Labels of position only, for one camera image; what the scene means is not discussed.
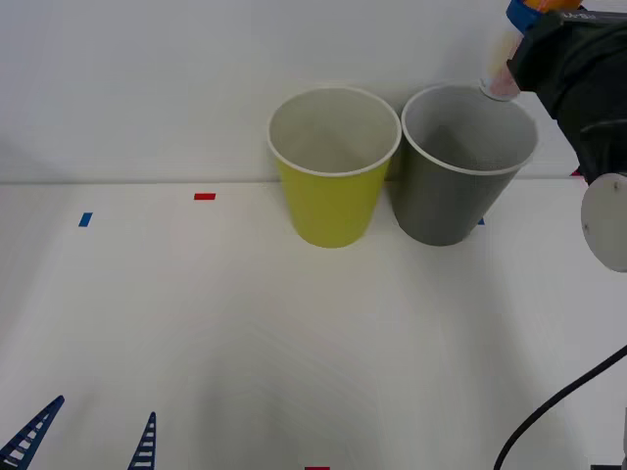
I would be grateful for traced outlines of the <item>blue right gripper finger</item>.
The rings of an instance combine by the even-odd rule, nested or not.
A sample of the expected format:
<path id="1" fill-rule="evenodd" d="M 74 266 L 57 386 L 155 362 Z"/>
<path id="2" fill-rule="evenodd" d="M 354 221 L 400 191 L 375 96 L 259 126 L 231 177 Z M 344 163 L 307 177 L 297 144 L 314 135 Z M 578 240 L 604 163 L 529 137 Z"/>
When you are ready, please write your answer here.
<path id="1" fill-rule="evenodd" d="M 506 17 L 520 32 L 526 32 L 541 16 L 541 12 L 527 6 L 522 0 L 511 0 L 506 8 Z"/>

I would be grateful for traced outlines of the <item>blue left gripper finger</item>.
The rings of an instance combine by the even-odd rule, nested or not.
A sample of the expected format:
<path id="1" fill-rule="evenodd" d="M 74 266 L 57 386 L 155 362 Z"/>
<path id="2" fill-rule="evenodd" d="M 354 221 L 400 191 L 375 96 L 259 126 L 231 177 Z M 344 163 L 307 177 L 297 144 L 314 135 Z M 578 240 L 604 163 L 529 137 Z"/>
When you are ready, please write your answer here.
<path id="1" fill-rule="evenodd" d="M 156 466 L 157 415 L 151 412 L 140 441 L 128 464 L 128 470 L 154 470 Z"/>
<path id="2" fill-rule="evenodd" d="M 1 470 L 27 470 L 65 398 L 60 395 L 42 408 L 1 448 Z"/>

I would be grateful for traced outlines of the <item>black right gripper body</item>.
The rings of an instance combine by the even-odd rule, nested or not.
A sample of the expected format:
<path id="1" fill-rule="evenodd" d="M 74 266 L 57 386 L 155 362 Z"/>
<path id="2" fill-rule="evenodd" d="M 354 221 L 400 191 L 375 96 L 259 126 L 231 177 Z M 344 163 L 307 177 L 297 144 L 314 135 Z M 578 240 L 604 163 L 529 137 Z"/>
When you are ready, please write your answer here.
<path id="1" fill-rule="evenodd" d="M 626 15 L 552 11 L 524 34 L 507 66 L 561 128 L 626 119 Z"/>

